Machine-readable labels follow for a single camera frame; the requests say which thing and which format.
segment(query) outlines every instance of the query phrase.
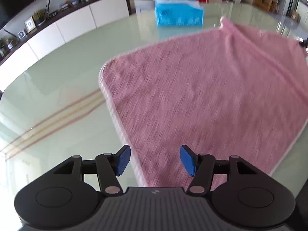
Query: cardboard box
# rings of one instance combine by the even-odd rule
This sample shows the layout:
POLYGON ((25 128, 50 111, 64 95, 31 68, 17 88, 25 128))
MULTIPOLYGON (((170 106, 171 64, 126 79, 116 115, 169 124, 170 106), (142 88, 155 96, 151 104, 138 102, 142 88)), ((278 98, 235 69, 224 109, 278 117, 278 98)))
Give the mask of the cardboard box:
POLYGON ((295 10, 292 11, 291 19, 295 22, 298 22, 299 20, 299 13, 297 13, 295 10))

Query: metal pin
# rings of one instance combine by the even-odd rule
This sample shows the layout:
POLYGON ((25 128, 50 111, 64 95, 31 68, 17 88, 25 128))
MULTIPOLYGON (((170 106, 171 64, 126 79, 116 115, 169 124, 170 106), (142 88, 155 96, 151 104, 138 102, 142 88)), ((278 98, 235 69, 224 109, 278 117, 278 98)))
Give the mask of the metal pin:
POLYGON ((205 191, 205 189, 202 186, 192 186, 189 188, 189 191, 194 194, 201 194, 205 191))
POLYGON ((121 190, 116 187, 116 186, 109 186, 105 188, 105 192, 108 194, 117 194, 119 193, 121 190))

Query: circular pad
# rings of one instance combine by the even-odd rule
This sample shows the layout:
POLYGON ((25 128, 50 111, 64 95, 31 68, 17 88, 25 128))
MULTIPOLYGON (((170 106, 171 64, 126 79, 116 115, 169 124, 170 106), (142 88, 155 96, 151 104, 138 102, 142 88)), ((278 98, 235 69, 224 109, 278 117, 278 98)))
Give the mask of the circular pad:
POLYGON ((64 187, 49 187, 37 194, 36 201, 43 207, 56 208, 67 204, 72 197, 72 192, 64 187))
POLYGON ((231 179, 213 191, 211 200, 222 218, 248 228, 275 227, 295 209, 295 199, 287 188, 258 175, 231 179))
POLYGON ((273 194, 261 187, 247 187, 238 193, 240 202, 248 207, 263 208, 270 205, 273 200, 273 194))
POLYGON ((39 229, 75 226, 94 213, 99 203, 93 187, 70 175, 38 178, 15 197, 19 217, 39 229))

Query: dark wooden shelf top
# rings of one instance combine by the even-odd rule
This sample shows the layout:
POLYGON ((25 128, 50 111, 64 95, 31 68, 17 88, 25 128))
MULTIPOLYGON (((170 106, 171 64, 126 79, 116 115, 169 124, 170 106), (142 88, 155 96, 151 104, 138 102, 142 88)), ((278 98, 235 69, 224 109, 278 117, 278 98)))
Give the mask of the dark wooden shelf top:
MULTIPOLYGON (((9 50, 6 55, 4 57, 0 57, 0 66, 7 60, 7 58, 9 58, 16 50, 18 50, 24 43, 26 43, 29 39, 31 39, 33 36, 35 36, 37 33, 41 32, 43 29, 45 29, 46 27, 50 26, 51 24, 53 24, 54 22, 56 22, 57 20, 67 16, 68 14, 81 9, 91 3, 95 3, 97 1, 100 0, 89 0, 87 2, 82 2, 82 3, 78 3, 70 8, 67 8, 66 10, 60 11, 56 16, 54 16, 53 18, 45 21, 42 25, 40 25, 39 27, 36 27, 34 30, 30 31, 22 40, 20 40, 18 42, 18 44, 13 47, 11 50, 9 50)), ((128 12, 131 15, 131 7, 130 7, 130 3, 129 0, 126 0, 127 2, 127 6, 128 6, 128 12)))

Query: ribbed black surface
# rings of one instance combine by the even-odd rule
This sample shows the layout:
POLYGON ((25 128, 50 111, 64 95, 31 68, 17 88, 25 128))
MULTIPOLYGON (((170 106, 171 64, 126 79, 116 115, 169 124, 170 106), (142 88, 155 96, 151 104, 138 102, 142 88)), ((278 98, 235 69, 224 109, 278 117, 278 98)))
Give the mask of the ribbed black surface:
MULTIPOLYGON (((22 231, 36 229, 25 226, 22 231)), ((221 220, 207 201, 191 197, 181 187, 131 187, 120 197, 104 201, 98 212, 66 231, 235 231, 244 230, 221 220)), ((282 226, 272 229, 289 231, 282 226)))

